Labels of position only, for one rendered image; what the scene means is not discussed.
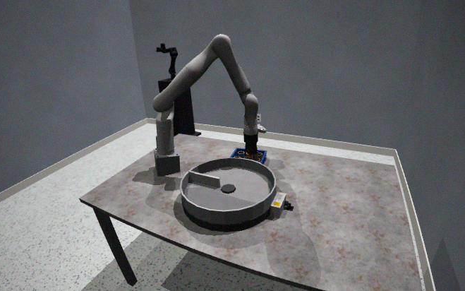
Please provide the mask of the blue crate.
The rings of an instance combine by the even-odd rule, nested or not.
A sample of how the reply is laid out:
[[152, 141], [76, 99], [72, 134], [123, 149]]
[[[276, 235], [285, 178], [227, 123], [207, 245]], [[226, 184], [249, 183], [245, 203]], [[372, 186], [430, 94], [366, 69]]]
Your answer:
[[[246, 150], [245, 148], [236, 148], [235, 151], [232, 153], [232, 155], [230, 156], [231, 158], [234, 158], [235, 156], [238, 156], [238, 152], [239, 151], [243, 151], [244, 154], [245, 154], [245, 158], [246, 158]], [[262, 153], [262, 160], [260, 161], [260, 163], [262, 163], [264, 165], [266, 159], [267, 159], [267, 156], [266, 156], [266, 153], [267, 151], [266, 150], [258, 150], [259, 153]]]

